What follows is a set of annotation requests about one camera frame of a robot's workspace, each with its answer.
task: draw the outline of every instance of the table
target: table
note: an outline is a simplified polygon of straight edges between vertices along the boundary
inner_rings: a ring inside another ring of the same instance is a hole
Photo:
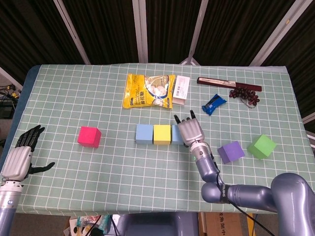
[[[123,109],[127,73],[190,77],[185,106],[174,104],[172,110]],[[240,100],[229,98],[227,88],[197,84],[198,76],[262,85],[260,103],[249,109]],[[201,106],[216,93],[227,103],[208,116]],[[22,133],[41,124],[46,129],[32,163],[56,164],[23,182],[18,212],[89,215],[236,211],[231,205],[202,200],[203,182],[188,148],[135,143],[138,123],[175,124],[173,115],[185,118],[190,109],[200,121],[225,183],[270,186],[276,175],[294,172],[315,189],[315,160],[285,67],[42,65],[27,76],[5,153]],[[76,142],[80,127],[85,125],[98,127],[102,132],[99,148],[82,147]],[[248,145],[260,134],[278,144],[265,160],[247,152]],[[246,156],[223,165],[217,149],[235,140]]]

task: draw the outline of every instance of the robotic arm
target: robotic arm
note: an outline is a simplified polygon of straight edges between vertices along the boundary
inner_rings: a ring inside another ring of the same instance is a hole
[[[190,115],[191,118],[182,121],[177,115],[174,118],[205,181],[201,196],[206,202],[277,212],[280,236],[315,236],[315,194],[301,176],[281,174],[274,178],[271,189],[258,185],[224,184],[192,110]]]
[[[29,175],[44,172],[53,167],[32,167],[31,159],[39,135],[44,131],[40,125],[22,134],[2,170],[0,186],[0,236],[9,236],[11,224],[23,190],[21,182]]]

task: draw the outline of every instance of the red grapes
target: red grapes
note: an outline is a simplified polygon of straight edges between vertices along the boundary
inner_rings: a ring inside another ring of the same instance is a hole
[[[250,91],[247,88],[241,87],[231,90],[229,97],[233,98],[240,97],[243,100],[247,99],[249,101],[248,104],[253,106],[256,106],[257,103],[260,102],[260,100],[258,99],[258,95],[256,95],[255,91]]]

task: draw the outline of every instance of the black curtain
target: black curtain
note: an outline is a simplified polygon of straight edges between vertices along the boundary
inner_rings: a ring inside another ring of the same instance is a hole
[[[138,62],[132,0],[64,0],[91,64]]]
[[[302,117],[315,112],[315,1],[263,63],[285,65],[290,74]],[[315,133],[315,122],[305,125]]]
[[[0,1],[0,66],[23,84],[38,64],[83,60],[52,0]]]
[[[248,66],[294,0],[209,0],[194,58]]]
[[[149,62],[188,57],[201,0],[146,0]]]

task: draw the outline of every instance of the blue wrapper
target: blue wrapper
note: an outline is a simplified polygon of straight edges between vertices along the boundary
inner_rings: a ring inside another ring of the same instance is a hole
[[[218,106],[225,102],[226,101],[223,98],[216,94],[206,105],[202,106],[201,108],[205,113],[211,115]]]

